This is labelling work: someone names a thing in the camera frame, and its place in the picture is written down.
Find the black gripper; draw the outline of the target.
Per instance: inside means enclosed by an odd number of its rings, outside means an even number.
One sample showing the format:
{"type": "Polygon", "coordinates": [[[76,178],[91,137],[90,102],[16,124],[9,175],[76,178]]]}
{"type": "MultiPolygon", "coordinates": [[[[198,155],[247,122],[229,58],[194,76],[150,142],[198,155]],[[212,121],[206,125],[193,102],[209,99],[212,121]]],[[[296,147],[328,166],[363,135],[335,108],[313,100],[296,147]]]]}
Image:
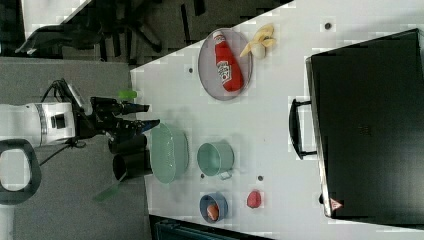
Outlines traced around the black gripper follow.
{"type": "Polygon", "coordinates": [[[90,98],[91,113],[77,107],[75,110],[75,133],[78,140],[89,139],[96,135],[111,133],[117,126],[117,140],[124,142],[142,135],[156,127],[160,120],[122,120],[117,115],[147,112],[149,105],[135,103],[119,103],[116,99],[104,97],[90,98]]]}

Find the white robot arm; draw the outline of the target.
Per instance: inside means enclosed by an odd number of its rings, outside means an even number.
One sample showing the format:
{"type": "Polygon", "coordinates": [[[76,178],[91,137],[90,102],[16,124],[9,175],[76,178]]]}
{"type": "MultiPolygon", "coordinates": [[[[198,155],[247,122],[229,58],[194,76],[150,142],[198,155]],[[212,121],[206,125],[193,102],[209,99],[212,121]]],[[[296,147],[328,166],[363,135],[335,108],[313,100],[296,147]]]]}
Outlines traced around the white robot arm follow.
{"type": "Polygon", "coordinates": [[[105,135],[111,153],[128,153],[145,148],[145,132],[160,124],[158,120],[123,118],[148,111],[147,105],[103,97],[91,98],[90,104],[90,113],[76,101],[1,106],[1,157],[24,159],[29,166],[29,182],[23,188],[1,188],[3,205],[23,203],[40,187],[42,175],[36,148],[60,144],[74,147],[81,140],[105,135]]]}

